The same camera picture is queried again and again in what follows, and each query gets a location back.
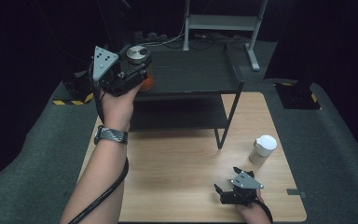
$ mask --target white cup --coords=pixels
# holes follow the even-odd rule
[[[254,149],[249,155],[249,160],[256,165],[263,164],[277,145],[278,143],[275,138],[270,135],[265,134],[256,138],[254,142]]]

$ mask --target wooden table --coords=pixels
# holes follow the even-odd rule
[[[222,95],[229,111],[234,96]],[[94,149],[89,141],[80,175]],[[253,143],[270,134],[278,147],[260,166],[249,161]],[[122,222],[242,222],[233,205],[221,204],[213,184],[231,189],[232,167],[254,171],[262,183],[262,197],[274,221],[304,221],[306,211],[299,195],[288,195],[296,183],[282,150],[264,96],[244,92],[222,149],[217,149],[213,130],[130,133],[130,171],[125,180]]]

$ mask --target watch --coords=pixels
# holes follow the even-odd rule
[[[100,125],[98,126],[97,133],[95,134],[94,137],[94,144],[97,145],[100,139],[109,139],[127,145],[128,133],[114,130],[114,129],[108,129],[105,128],[103,125]]]

